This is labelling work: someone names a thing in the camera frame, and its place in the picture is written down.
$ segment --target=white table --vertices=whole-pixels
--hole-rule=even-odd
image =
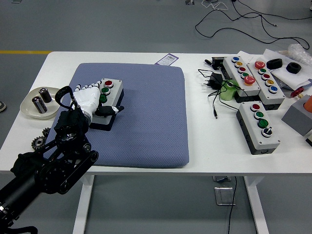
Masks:
[[[155,64],[166,54],[159,53],[102,53],[102,52],[52,52],[44,62],[32,88],[68,85],[76,68],[86,62]],[[269,155],[253,156],[236,119],[236,112],[216,101],[218,119],[212,111],[213,98],[207,99],[211,89],[203,85],[205,78],[197,69],[210,69],[204,63],[213,54],[174,54],[179,59],[172,66],[181,67],[185,76],[186,110],[190,162],[177,169],[144,169],[127,167],[93,166],[82,178],[81,192],[74,233],[83,233],[89,206],[94,175],[128,175],[143,173],[183,173],[204,176],[245,176],[258,233],[268,233],[256,184],[266,175],[312,174],[311,147],[305,138],[281,121],[295,98],[285,99],[278,110],[269,111],[270,119],[279,135],[279,147]],[[245,62],[258,56],[240,53]],[[238,107],[239,103],[230,101]],[[19,153],[31,152],[30,142],[54,119],[36,120],[19,112],[0,149],[0,172],[8,172]]]

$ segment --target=black tape roll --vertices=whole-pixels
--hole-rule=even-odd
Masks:
[[[272,59],[267,62],[267,68],[270,70],[281,68],[282,66],[283,66],[283,61],[281,58]]]
[[[290,62],[287,65],[286,70],[289,73],[297,74],[301,70],[301,66],[298,63]]]

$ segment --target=robotic hand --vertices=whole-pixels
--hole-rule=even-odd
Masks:
[[[88,119],[89,125],[92,122],[93,114],[97,116],[112,116],[124,109],[123,106],[99,106],[100,97],[100,84],[102,81],[98,81],[94,84],[77,85],[74,91],[74,96],[79,104],[83,114]]]
[[[101,81],[98,81],[95,84],[91,85],[85,85],[81,88],[81,85],[77,85],[74,96],[76,98],[76,101],[78,102],[79,106],[81,107],[81,110],[83,114],[88,119],[89,125],[92,122],[92,116],[93,113],[97,110],[98,104],[99,104],[99,85],[101,84]]]

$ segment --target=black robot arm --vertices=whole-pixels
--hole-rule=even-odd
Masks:
[[[11,229],[13,220],[40,194],[65,194],[98,159],[85,134],[88,120],[69,86],[56,94],[56,101],[70,93],[72,103],[60,114],[55,126],[56,137],[35,152],[19,154],[11,171],[16,176],[0,190],[0,234],[37,233],[35,227]],[[54,150],[49,158],[47,151]]]

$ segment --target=white bowl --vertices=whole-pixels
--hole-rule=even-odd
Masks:
[[[36,96],[40,97],[39,90],[42,88],[47,88],[52,98],[52,101],[50,101],[49,103],[45,103],[45,106],[47,107],[48,111],[43,114],[38,112],[37,108],[32,102],[32,99],[34,97]],[[21,103],[20,111],[22,111],[25,115],[36,119],[50,119],[54,117],[57,113],[57,110],[59,109],[59,105],[55,101],[55,94],[57,93],[58,90],[59,90],[58,88],[40,87],[30,91],[24,98],[23,102]]]

